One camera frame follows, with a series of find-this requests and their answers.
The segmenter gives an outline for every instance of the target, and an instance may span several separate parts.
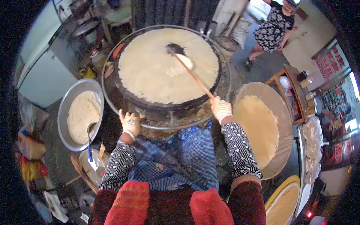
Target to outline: crumbly dough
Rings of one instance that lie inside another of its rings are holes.
[[[235,105],[235,121],[249,139],[259,169],[275,156],[279,142],[278,121],[273,112],[256,96],[245,96]]]
[[[69,133],[75,142],[85,144],[89,140],[87,127],[90,123],[99,121],[100,112],[101,108],[95,100],[93,91],[85,91],[75,98],[67,117]]]
[[[205,94],[180,62],[168,54],[168,44],[178,44],[194,64],[193,72],[210,89],[219,63],[210,45],[183,29],[152,30],[134,38],[119,59],[122,85],[149,102],[180,104]]]

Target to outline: red towel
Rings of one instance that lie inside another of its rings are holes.
[[[148,214],[149,184],[126,182],[117,193],[105,225],[142,225]],[[193,192],[190,200],[191,215],[196,225],[233,225],[230,209],[215,188]]]
[[[190,209],[196,225],[234,224],[230,209],[215,188],[194,192],[190,200]]]
[[[149,208],[149,184],[139,181],[126,182],[117,193],[105,225],[142,225]]]

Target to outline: sandal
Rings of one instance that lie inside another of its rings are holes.
[[[250,72],[254,62],[250,61],[249,57],[246,58],[245,67]]]

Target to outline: wooden stick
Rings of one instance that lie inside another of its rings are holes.
[[[197,78],[197,76],[185,65],[185,63],[175,54],[175,52],[173,50],[171,50],[170,48],[167,48],[167,49],[172,54],[172,56],[177,58],[177,60],[185,67],[185,69],[189,72],[189,74],[191,74],[191,76],[195,79],[195,81],[205,91],[207,96],[209,96],[210,99],[214,99],[215,97],[212,95],[212,93],[202,84],[202,82],[199,80],[199,78]]]
[[[76,178],[72,179],[71,181],[67,182],[66,185],[68,186],[69,184],[73,183],[74,181],[78,180],[81,178],[81,175],[77,176]]]
[[[191,5],[191,0],[186,0],[184,27],[189,27],[190,5]]]

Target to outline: white glove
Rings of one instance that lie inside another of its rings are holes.
[[[232,116],[233,113],[231,112],[231,104],[225,102],[224,100],[220,100],[219,96],[216,96],[214,100],[210,100],[211,104],[211,111],[214,114],[215,118],[221,124],[221,121],[227,117]]]
[[[141,132],[140,118],[135,114],[127,112],[125,116],[122,114],[122,109],[119,110],[119,117],[122,124],[123,133],[128,133],[132,140],[135,140]]]

